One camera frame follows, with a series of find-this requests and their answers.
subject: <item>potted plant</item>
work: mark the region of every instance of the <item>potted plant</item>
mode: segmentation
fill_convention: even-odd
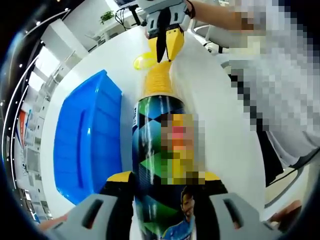
[[[106,21],[114,17],[114,11],[107,11],[100,17],[100,23],[105,24]]]

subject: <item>green triangle pattern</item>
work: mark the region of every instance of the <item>green triangle pattern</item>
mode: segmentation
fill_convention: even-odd
[[[152,168],[152,172],[154,172],[155,175],[161,178],[161,169],[162,167],[165,167],[162,166],[161,152],[152,155],[151,157],[147,158],[146,160],[140,163],[149,171]]]
[[[162,234],[167,230],[167,226],[161,225],[159,223],[155,222],[144,222],[143,226],[148,229],[150,232],[152,232],[155,235],[159,235],[162,237]]]
[[[146,101],[146,99],[142,99],[139,103],[138,103],[138,113],[139,114],[143,114],[146,116],[146,104],[148,102]]]
[[[144,233],[144,235],[147,235],[147,230],[146,230],[146,224],[145,223],[142,223],[140,220],[138,220],[139,222],[139,228],[140,230]]]
[[[168,207],[158,201],[156,201],[156,211],[158,214],[155,221],[160,221],[160,222],[163,222],[166,218],[169,218],[178,212],[174,208]]]

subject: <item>printed photo of man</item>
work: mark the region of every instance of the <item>printed photo of man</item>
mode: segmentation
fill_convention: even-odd
[[[189,240],[195,226],[194,216],[195,200],[192,189],[186,186],[181,192],[181,210],[183,220],[173,226],[170,226],[163,234],[163,240]]]

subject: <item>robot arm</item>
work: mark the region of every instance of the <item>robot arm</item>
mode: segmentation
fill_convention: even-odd
[[[130,171],[109,177],[100,194],[88,196],[70,211],[66,221],[57,222],[45,234],[52,240],[129,240],[134,181]],[[205,174],[205,188],[199,188],[195,198],[198,240],[279,238],[280,231],[260,222],[255,208],[235,193],[226,192],[215,174]],[[233,217],[241,229],[235,229]]]
[[[146,13],[146,31],[151,52],[160,63],[167,53],[173,61],[184,45],[184,31],[188,29],[190,15],[184,0],[137,0]]]

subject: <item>person's arm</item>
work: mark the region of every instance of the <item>person's arm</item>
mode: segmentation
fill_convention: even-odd
[[[68,216],[68,213],[61,217],[42,222],[38,225],[38,227],[41,231],[45,232],[46,230],[51,228],[53,225],[58,224],[60,222],[65,222],[67,220],[67,216]]]
[[[214,25],[226,30],[253,30],[253,24],[248,23],[240,12],[234,12],[226,6],[216,6],[198,1],[191,1],[195,10],[195,19],[206,24]],[[191,4],[186,1],[189,10]]]

